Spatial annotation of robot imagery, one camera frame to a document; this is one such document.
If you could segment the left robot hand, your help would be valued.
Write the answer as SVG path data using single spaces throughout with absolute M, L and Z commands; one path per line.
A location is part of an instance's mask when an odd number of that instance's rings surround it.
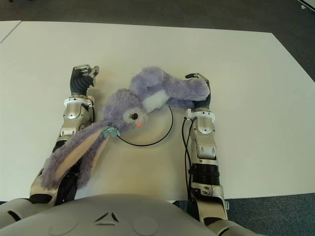
M 87 90 L 90 86 L 95 86 L 98 74 L 99 66 L 91 67 L 89 64 L 83 64 L 73 67 L 70 78 L 71 95 L 87 96 Z

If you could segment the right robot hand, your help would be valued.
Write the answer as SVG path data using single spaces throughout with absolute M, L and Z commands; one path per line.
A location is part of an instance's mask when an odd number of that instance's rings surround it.
M 209 95 L 206 97 L 206 99 L 202 101 L 194 101 L 194 109 L 209 109 L 210 107 L 210 102 L 211 102 L 211 89 L 210 89 L 210 83 L 209 80 L 202 74 L 200 73 L 190 73 L 185 76 L 186 79 L 191 79 L 191 78 L 202 78 L 205 83 L 207 84 L 209 88 Z

